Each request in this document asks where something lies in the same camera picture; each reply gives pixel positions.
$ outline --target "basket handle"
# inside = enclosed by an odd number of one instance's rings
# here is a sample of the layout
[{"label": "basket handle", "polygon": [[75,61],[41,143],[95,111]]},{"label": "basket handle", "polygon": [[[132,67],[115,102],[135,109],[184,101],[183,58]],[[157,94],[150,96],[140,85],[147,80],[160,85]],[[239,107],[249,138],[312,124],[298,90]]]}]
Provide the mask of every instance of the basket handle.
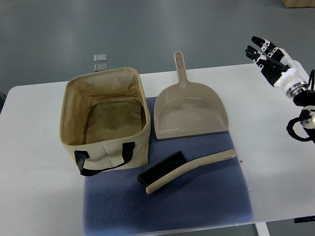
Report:
[{"label": "basket handle", "polygon": [[111,169],[114,169],[114,168],[117,168],[117,167],[120,167],[120,166],[127,164],[132,159],[134,147],[135,147],[134,142],[123,143],[122,157],[123,157],[124,162],[122,164],[119,164],[118,166],[105,168],[103,170],[90,170],[90,169],[85,169],[83,167],[85,159],[88,159],[90,157],[87,151],[74,151],[75,162],[77,163],[77,166],[80,170],[81,175],[94,176],[94,175],[96,175],[102,171],[111,170]]}]

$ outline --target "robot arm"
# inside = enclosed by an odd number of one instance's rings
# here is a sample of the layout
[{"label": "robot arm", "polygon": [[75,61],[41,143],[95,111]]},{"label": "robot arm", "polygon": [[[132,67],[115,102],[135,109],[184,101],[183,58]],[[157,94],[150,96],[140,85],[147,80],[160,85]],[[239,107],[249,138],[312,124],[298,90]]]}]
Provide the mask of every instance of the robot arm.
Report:
[{"label": "robot arm", "polygon": [[261,68],[261,73],[272,86],[281,88],[289,98],[294,98],[299,92],[307,90],[306,79],[299,75],[296,63],[284,49],[255,36],[252,37],[252,42],[260,47],[263,53],[248,46],[245,50],[246,56]]},{"label": "robot arm", "polygon": [[[252,42],[262,52],[248,46],[245,50],[246,56],[258,65],[263,76],[273,87],[281,88],[287,97],[293,98],[296,106],[304,107],[300,116],[288,123],[286,129],[289,135],[302,142],[313,141],[315,143],[315,71],[312,70],[307,83],[306,78],[299,75],[296,63],[284,49],[255,36],[252,37]],[[294,132],[293,126],[297,122],[300,122],[309,137],[302,138]]]}]

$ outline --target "cardboard box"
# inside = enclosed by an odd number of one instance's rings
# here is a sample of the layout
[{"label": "cardboard box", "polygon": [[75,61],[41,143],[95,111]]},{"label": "cardboard box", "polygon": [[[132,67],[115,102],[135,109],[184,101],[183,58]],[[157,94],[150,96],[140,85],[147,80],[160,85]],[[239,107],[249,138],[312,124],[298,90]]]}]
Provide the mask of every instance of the cardboard box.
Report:
[{"label": "cardboard box", "polygon": [[286,8],[315,7],[315,0],[282,0]]}]

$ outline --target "white table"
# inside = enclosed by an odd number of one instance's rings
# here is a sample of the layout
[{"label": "white table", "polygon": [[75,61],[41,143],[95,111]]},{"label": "white table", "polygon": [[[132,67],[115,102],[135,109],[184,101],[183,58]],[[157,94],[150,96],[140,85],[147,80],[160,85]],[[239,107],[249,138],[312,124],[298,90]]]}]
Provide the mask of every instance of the white table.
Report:
[{"label": "white table", "polygon": [[[187,75],[212,87],[225,105],[252,186],[248,223],[315,215],[315,145],[294,140],[285,129],[301,108],[272,88],[255,64]],[[176,71],[140,77],[147,97],[178,81]],[[8,94],[0,115],[2,235],[83,235],[84,177],[59,140],[65,85],[19,86]]]}]

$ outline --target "hand brush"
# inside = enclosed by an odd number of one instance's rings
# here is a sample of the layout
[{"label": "hand brush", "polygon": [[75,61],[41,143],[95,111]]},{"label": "hand brush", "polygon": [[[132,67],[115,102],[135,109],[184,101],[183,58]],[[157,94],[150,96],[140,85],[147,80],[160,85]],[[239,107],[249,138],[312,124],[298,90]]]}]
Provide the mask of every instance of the hand brush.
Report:
[{"label": "hand brush", "polygon": [[147,194],[151,194],[192,169],[235,156],[236,151],[230,149],[187,162],[184,155],[179,151],[139,174],[137,180],[146,187]]}]

